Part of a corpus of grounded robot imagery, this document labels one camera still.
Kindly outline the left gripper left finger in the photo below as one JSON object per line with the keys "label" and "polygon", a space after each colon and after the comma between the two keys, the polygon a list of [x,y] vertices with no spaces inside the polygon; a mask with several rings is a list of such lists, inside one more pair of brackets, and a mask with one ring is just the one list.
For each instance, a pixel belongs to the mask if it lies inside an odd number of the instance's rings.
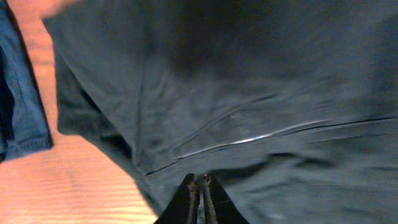
{"label": "left gripper left finger", "polygon": [[199,187],[194,174],[187,174],[167,208],[154,224],[196,224]]}

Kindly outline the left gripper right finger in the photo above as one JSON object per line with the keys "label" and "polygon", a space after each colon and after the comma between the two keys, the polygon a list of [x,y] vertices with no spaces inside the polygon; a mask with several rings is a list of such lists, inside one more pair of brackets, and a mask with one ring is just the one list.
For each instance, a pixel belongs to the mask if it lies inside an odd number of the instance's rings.
{"label": "left gripper right finger", "polygon": [[249,224],[213,174],[203,177],[206,224]]}

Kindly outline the black shorts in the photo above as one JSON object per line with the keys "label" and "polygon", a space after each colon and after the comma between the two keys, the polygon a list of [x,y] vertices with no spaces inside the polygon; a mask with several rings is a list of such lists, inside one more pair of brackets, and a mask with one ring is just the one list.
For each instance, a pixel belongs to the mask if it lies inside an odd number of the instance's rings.
{"label": "black shorts", "polygon": [[397,0],[78,1],[58,130],[162,213],[211,172],[251,223],[397,222]]}

